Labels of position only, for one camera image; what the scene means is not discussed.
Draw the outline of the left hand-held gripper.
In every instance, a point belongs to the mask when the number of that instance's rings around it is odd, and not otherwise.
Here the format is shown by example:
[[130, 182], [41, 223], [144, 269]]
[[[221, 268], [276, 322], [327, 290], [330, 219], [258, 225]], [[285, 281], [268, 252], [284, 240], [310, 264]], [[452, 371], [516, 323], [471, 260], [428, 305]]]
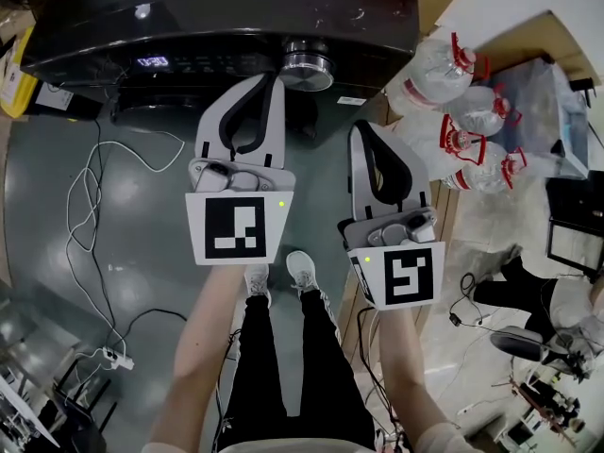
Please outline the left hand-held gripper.
[[284, 152], [278, 76], [249, 77], [204, 111], [189, 165], [193, 191], [185, 194], [196, 264], [275, 261], [295, 187]]

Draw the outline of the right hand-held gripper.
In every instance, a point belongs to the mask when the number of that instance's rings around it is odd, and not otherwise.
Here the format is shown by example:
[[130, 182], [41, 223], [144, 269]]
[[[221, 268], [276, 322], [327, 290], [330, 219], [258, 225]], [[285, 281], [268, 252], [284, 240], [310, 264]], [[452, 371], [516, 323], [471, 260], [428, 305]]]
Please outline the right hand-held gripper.
[[[352, 126], [348, 149], [354, 220], [338, 229], [365, 300], [377, 310], [437, 302], [445, 243], [436, 240], [436, 210], [425, 207], [425, 163], [391, 130], [365, 120]], [[392, 211], [403, 212], [386, 216]]]

